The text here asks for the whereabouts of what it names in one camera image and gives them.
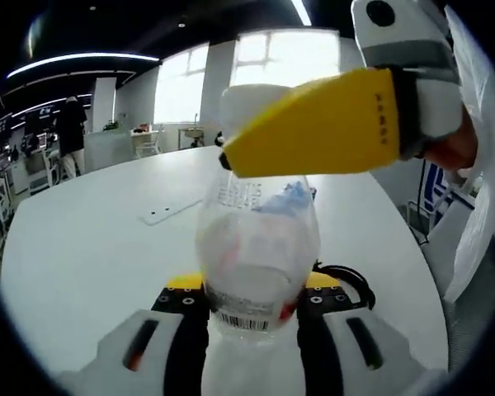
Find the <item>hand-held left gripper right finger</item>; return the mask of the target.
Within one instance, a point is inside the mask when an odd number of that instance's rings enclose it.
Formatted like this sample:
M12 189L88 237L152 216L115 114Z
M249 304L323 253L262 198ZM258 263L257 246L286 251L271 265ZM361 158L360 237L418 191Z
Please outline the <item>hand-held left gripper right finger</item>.
M309 276L297 319L307 395L428 395L444 376L413 356L402 333L353 305L328 274Z

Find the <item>person's right hand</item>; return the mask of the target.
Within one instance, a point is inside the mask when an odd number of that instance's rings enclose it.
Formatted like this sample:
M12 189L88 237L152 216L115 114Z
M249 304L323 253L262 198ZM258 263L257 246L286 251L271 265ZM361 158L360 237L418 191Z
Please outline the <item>person's right hand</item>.
M468 117L455 133L444 140L430 142L422 157L446 171L456 172L474 165L478 146L473 123Z

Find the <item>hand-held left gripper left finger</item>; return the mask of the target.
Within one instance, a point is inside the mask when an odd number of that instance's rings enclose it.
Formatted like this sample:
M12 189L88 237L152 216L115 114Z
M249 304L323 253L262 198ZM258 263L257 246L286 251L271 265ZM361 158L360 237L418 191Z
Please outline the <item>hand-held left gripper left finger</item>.
M64 371L70 395L199 395L210 306L199 273L171 279L151 309L107 333L81 370Z

